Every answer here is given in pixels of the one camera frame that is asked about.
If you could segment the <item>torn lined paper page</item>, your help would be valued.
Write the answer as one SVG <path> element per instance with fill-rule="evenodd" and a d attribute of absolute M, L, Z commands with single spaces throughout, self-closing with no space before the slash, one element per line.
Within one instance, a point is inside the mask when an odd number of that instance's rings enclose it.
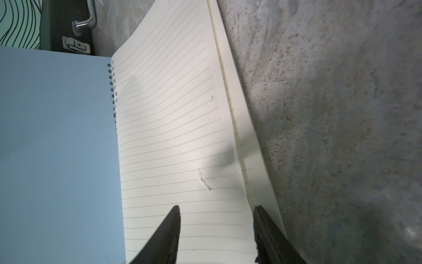
<path fill-rule="evenodd" d="M 178 263 L 254 263 L 208 3 L 156 1 L 112 56 L 112 73 L 126 259 L 179 206 Z"/>

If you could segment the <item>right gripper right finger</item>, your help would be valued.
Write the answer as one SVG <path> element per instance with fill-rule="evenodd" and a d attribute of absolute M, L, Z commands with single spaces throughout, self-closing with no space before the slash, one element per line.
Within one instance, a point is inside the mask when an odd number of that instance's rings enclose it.
<path fill-rule="evenodd" d="M 258 252 L 255 263 L 306 264 L 262 206 L 254 208 L 253 227 Z"/>

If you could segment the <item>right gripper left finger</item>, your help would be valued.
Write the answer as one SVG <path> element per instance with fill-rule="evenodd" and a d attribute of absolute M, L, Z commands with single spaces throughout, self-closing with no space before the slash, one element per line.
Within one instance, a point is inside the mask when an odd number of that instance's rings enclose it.
<path fill-rule="evenodd" d="M 180 230 L 180 208 L 176 205 L 130 264 L 175 264 Z"/>

